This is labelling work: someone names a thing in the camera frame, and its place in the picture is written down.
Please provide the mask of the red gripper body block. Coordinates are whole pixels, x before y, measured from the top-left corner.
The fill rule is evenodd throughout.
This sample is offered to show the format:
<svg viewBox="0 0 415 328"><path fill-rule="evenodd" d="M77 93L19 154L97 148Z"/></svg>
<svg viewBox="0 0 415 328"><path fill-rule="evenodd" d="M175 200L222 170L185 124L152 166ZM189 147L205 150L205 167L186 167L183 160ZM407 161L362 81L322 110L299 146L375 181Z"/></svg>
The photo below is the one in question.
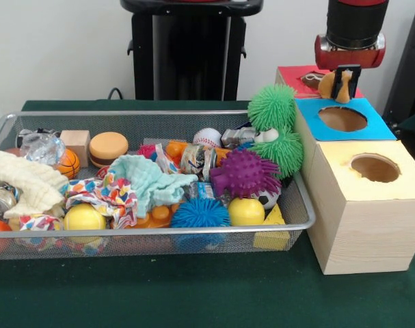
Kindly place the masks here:
<svg viewBox="0 0 415 328"><path fill-rule="evenodd" d="M331 44L324 34L314 42L315 62L319 69L335 70L340 65L360 65L362 69L381 65L386 52L385 35L381 32L376 42L365 49L342 49Z"/></svg>

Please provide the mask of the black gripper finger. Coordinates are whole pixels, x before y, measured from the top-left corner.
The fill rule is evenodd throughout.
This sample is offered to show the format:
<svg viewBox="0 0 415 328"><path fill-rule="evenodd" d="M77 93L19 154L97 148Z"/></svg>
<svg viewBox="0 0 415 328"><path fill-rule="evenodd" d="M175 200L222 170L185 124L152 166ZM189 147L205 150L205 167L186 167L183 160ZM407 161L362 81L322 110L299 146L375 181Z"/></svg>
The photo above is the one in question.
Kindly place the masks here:
<svg viewBox="0 0 415 328"><path fill-rule="evenodd" d="M332 93L331 93L332 98L337 98L338 97L338 93L339 93L341 87L343 86L342 78L343 78L343 72L345 70L346 70L345 66L339 66L334 71L334 82L333 82Z"/></svg>
<svg viewBox="0 0 415 328"><path fill-rule="evenodd" d="M349 68L349 71L351 72L351 78L349 81L349 96L351 98L354 98L356 96L356 89L357 89L357 85L358 85L358 80L360 78L361 75L361 65L356 64L356 65L352 65Z"/></svg>

